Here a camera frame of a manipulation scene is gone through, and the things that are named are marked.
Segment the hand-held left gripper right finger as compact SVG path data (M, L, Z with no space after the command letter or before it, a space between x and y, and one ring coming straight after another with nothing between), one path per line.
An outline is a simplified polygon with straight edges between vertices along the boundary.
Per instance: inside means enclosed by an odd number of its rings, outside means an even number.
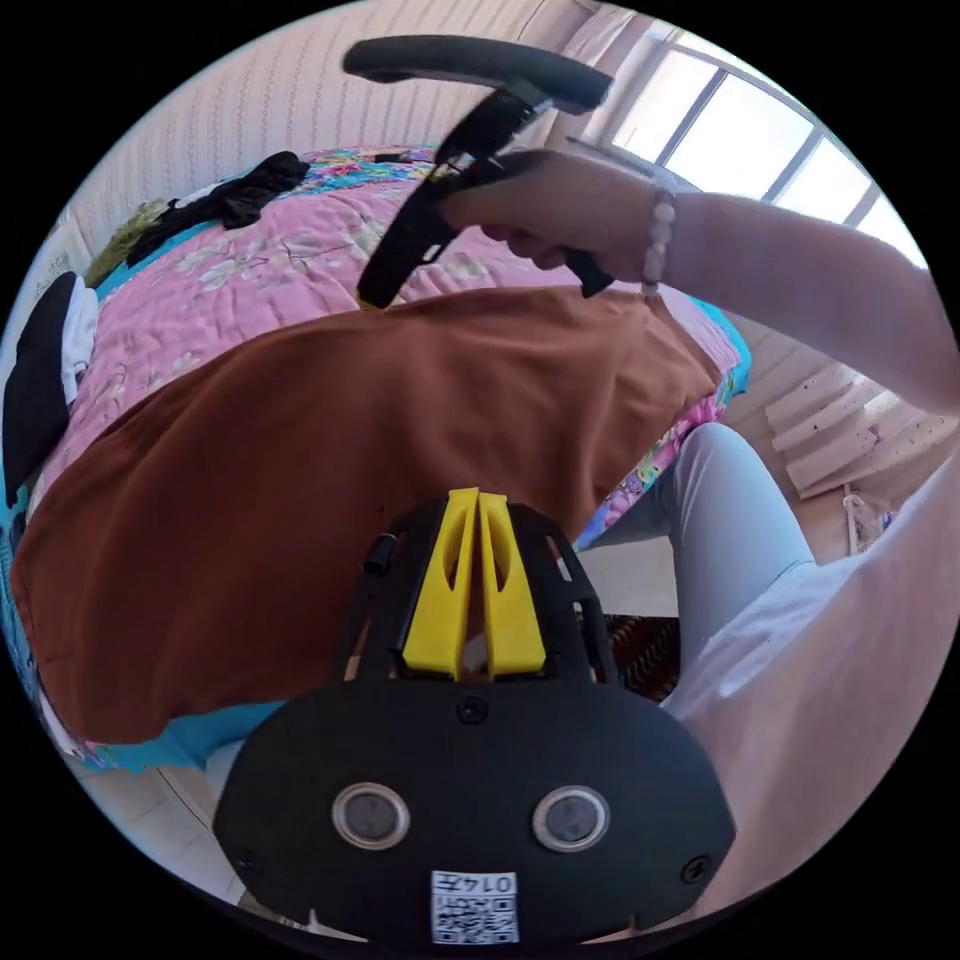
M479 536L488 674L538 674L546 650L505 496L479 494Z

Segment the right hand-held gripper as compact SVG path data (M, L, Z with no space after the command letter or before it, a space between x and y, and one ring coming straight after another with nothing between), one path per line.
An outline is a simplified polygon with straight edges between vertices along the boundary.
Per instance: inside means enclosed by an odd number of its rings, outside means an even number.
M532 150L510 150L516 137L545 112L590 113L607 95L604 88L549 93L541 88L498 88L463 117L437 148L433 168L408 196L357 284L363 308L387 309L420 267L433 263L461 231L441 207L458 193L516 177L541 160Z

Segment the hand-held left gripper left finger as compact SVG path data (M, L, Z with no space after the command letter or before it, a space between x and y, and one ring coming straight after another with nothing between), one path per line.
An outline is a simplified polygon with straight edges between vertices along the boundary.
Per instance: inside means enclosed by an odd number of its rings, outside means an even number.
M402 649L418 674L457 680L470 621L479 490L449 492Z

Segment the person's right hand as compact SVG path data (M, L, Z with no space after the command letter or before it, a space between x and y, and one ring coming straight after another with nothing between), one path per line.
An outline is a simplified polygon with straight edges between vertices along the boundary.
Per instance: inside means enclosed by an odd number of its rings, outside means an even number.
M528 151L521 169L450 195L440 210L458 229L477 227L542 270L571 251L616 281L653 289L667 275L676 201L652 181L601 161Z

